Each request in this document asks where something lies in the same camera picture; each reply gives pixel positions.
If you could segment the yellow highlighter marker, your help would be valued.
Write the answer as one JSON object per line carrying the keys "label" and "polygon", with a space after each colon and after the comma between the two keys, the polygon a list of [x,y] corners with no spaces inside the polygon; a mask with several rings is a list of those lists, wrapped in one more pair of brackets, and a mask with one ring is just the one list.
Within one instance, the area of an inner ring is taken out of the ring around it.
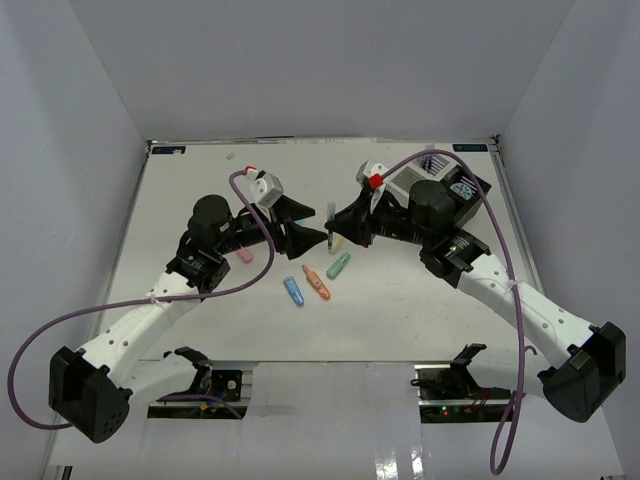
{"label": "yellow highlighter marker", "polygon": [[330,252],[332,254],[335,254],[336,252],[338,252],[342,247],[343,241],[344,241],[343,237],[338,235],[338,234],[336,234],[333,237],[333,241],[332,241],[332,246],[331,246]]}

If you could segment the green correction tape case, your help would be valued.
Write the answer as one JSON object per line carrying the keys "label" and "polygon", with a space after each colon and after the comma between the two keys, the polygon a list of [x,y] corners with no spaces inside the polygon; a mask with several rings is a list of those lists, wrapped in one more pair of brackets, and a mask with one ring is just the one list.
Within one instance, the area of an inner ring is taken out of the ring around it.
{"label": "green correction tape case", "polygon": [[327,269],[326,276],[331,280],[336,279],[340,275],[340,273],[344,270],[344,268],[349,264],[350,260],[351,260],[351,255],[349,253],[343,253]]}

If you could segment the purple gel pen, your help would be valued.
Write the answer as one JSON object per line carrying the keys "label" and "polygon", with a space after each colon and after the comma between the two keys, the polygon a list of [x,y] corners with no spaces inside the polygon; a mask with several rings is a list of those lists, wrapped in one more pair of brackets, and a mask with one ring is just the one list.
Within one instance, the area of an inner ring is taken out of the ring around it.
{"label": "purple gel pen", "polygon": [[434,155],[433,154],[425,155],[422,160],[422,169],[426,172],[431,172],[433,169],[433,163],[434,163]]}

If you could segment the round blue-white tape tin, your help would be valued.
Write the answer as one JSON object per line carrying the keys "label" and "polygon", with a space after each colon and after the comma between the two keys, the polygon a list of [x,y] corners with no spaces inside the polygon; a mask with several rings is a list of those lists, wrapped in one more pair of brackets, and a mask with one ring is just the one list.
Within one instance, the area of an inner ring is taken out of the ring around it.
{"label": "round blue-white tape tin", "polygon": [[450,190],[465,201],[471,200],[475,195],[475,188],[465,182],[453,183],[450,187]]}

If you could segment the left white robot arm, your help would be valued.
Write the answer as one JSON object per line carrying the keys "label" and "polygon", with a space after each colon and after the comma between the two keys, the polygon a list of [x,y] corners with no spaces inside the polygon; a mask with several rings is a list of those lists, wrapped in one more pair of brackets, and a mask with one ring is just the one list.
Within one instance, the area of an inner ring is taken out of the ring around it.
{"label": "left white robot arm", "polygon": [[271,239],[293,260],[326,240],[301,226],[313,208],[281,196],[265,211],[252,203],[232,213],[220,195],[199,199],[175,257],[144,302],[77,350],[63,347],[50,361],[49,405],[92,442],[124,423],[136,388],[130,376],[141,356],[182,316],[213,292],[230,271],[227,255]]}

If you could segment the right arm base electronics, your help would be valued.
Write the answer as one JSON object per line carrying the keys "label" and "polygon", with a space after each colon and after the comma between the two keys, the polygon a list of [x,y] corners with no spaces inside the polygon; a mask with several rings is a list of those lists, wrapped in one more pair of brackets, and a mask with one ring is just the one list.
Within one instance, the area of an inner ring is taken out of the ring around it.
{"label": "right arm base electronics", "polygon": [[453,360],[414,365],[411,386],[416,390],[422,424],[498,422],[505,412],[511,391],[497,385],[478,383],[479,375],[469,366],[487,346],[466,345]]}

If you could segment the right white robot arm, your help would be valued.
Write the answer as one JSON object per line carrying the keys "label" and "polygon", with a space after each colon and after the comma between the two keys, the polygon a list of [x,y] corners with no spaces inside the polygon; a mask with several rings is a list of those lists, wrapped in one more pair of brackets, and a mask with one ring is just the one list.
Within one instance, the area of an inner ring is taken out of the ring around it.
{"label": "right white robot arm", "polygon": [[597,327],[527,283],[511,279],[500,257],[456,226],[451,190],[422,180],[411,187],[407,207],[388,192],[376,205],[373,198],[373,190],[364,185],[326,228],[363,247],[376,236],[419,245],[420,260],[432,275],[522,328],[535,348],[533,370],[522,367],[518,353],[490,352],[481,344],[464,348],[451,363],[451,384],[459,396],[472,399],[486,387],[522,389],[546,399],[566,418],[584,423],[623,382],[624,332],[610,322]]}

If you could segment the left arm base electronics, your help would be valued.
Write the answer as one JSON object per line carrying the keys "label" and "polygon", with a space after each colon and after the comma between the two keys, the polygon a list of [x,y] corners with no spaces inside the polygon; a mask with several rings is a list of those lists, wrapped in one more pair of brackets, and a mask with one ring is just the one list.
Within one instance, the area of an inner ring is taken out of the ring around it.
{"label": "left arm base electronics", "polygon": [[163,353],[180,359],[194,371],[186,390],[172,392],[149,405],[149,419],[242,420],[251,397],[252,371],[235,364],[216,363],[202,352],[181,347]]}

